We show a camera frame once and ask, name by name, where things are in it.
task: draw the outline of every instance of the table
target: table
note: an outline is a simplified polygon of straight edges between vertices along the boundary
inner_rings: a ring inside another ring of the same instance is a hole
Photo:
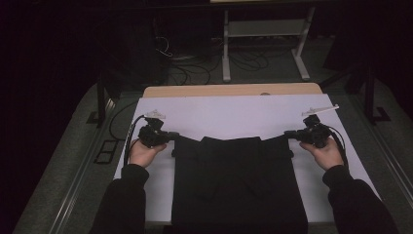
[[[304,95],[303,87],[313,88]],[[228,96],[224,96],[225,90],[228,90]],[[270,95],[252,95],[252,91]],[[328,95],[317,89],[316,84],[223,85],[216,86],[216,89],[214,86],[154,87],[145,91],[133,119],[157,109],[167,115],[164,131],[179,132],[196,140],[203,136],[221,139],[259,136],[266,139],[282,135],[286,130],[303,129],[302,112],[310,107],[330,105]],[[319,118],[343,136],[352,176],[363,179],[375,191],[336,112],[323,112]],[[136,131],[144,124],[144,121],[138,122]],[[289,146],[294,153],[294,172],[309,222],[332,222],[333,215],[327,201],[328,188],[321,182],[323,169],[296,140],[291,139]],[[145,185],[146,220],[149,222],[170,222],[174,175],[174,161],[170,157],[172,150],[173,141],[147,168],[150,178]],[[115,178],[120,177],[123,155],[119,162]]]

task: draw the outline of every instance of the black cloth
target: black cloth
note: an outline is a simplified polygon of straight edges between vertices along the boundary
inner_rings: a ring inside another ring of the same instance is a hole
[[[330,188],[328,201],[340,234],[396,234],[389,211],[361,179],[353,179],[347,168],[335,166],[322,177]]]
[[[148,173],[142,167],[125,166],[122,178],[113,180],[107,187],[90,233],[143,234],[143,185],[147,178]],[[398,233],[389,211],[368,184],[353,179],[345,167],[329,169],[322,180],[330,188],[328,199],[340,234]]]
[[[307,233],[287,138],[175,140],[175,233]]]

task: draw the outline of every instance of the person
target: person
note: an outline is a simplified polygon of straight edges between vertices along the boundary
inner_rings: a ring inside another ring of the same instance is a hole
[[[394,220],[370,186],[353,179],[344,166],[337,143],[328,138],[326,147],[300,142],[325,170],[322,181],[329,187],[328,201],[340,234],[398,233]],[[145,191],[149,177],[145,170],[165,144],[147,148],[139,140],[131,147],[130,163],[122,168],[122,178],[106,189],[90,233],[144,233]]]

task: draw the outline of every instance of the cable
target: cable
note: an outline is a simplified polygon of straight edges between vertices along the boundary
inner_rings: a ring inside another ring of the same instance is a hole
[[[237,55],[243,60],[236,58],[235,56],[229,56],[229,58],[231,59],[231,62],[235,66],[237,66],[239,69],[246,70],[246,71],[258,71],[260,69],[263,69],[269,66],[268,58],[276,58],[276,57],[283,56],[286,53],[290,52],[291,49],[294,48],[294,47],[290,47],[278,55],[268,56],[267,54],[270,51],[272,51],[274,46],[275,46],[274,43],[271,43],[271,45],[269,45],[270,49],[267,49],[266,51],[262,51],[262,48],[253,47],[254,49],[258,51],[257,53],[254,53],[254,52],[242,53],[240,52],[241,48],[239,46],[236,46],[239,49],[239,51],[237,52]]]
[[[128,136],[126,139],[126,145],[125,145],[125,154],[124,154],[124,166],[128,164],[130,153],[131,153],[131,137],[133,136],[133,131],[134,127],[136,127],[137,121],[139,121],[141,118],[145,117],[144,115],[141,115],[137,117],[137,119],[134,120],[133,124],[131,124],[130,130],[128,132]]]
[[[199,65],[201,63],[205,63],[207,61],[207,57],[206,56],[200,56],[200,57],[197,57],[197,58],[202,58],[202,60],[201,61],[196,61],[195,63],[188,63],[187,61],[186,61],[186,63],[183,63],[183,61],[181,61],[181,62],[175,62],[171,65],[172,69],[178,69],[182,72],[180,74],[185,75],[185,80],[181,84],[178,84],[176,82],[176,79],[173,76],[173,73],[169,74],[170,77],[175,81],[176,85],[185,85],[188,80],[189,80],[189,84],[191,84],[191,85],[199,85],[199,84],[195,84],[195,83],[192,82],[192,77],[189,73],[192,73],[192,74],[206,74],[207,79],[203,83],[203,85],[207,85],[209,83],[209,81],[211,79],[210,72],[218,67],[218,65],[220,63],[220,59],[217,60],[216,64],[212,68],[208,69],[206,67],[203,67],[203,66]],[[201,69],[202,71],[197,71],[197,70],[194,70],[194,69],[191,69],[191,68]]]
[[[167,56],[167,57],[170,57],[170,58],[173,57],[173,53],[168,52],[168,50],[169,50],[169,40],[165,37],[162,37],[162,36],[157,36],[156,39],[164,39],[167,42],[167,47],[163,51],[161,51],[159,49],[155,49],[155,50],[157,52],[161,53],[164,56]]]
[[[114,139],[119,140],[119,141],[123,141],[123,140],[124,140],[123,138],[116,137],[116,136],[113,134],[113,131],[112,131],[113,122],[115,121],[116,117],[117,117],[120,113],[122,113],[125,109],[127,109],[128,107],[130,107],[130,106],[132,106],[132,105],[134,105],[134,104],[136,104],[136,103],[137,103],[137,101],[134,101],[134,102],[128,104],[127,106],[123,107],[123,108],[122,108],[121,110],[119,110],[119,111],[113,116],[113,118],[110,120],[110,123],[109,123],[109,134],[110,134],[111,137],[113,137]]]
[[[349,160],[347,159],[346,142],[344,141],[343,136],[336,129],[334,129],[332,127],[329,127],[329,126],[326,126],[326,125],[324,125],[324,126],[328,129],[330,129],[331,136],[334,138],[334,140],[337,143],[337,146],[338,146],[338,149],[340,151],[341,158],[343,160],[344,166],[348,169],[349,168]]]
[[[175,63],[181,63],[181,62],[186,62],[189,59],[199,59],[199,58],[201,58],[202,60],[197,63],[192,63],[192,64],[202,64],[207,61],[207,56],[185,56],[185,57],[172,58],[171,60]]]

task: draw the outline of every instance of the handheld controller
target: handheld controller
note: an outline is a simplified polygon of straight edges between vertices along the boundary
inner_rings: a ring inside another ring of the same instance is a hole
[[[140,128],[139,139],[143,145],[150,148],[156,145],[168,143],[179,136],[176,132],[165,132],[161,128],[164,122],[157,118],[145,118],[148,124]]]
[[[305,118],[303,122],[307,128],[297,131],[285,131],[284,135],[287,138],[295,138],[310,143],[317,148],[324,148],[327,138],[331,135],[329,128],[322,124],[315,114]]]

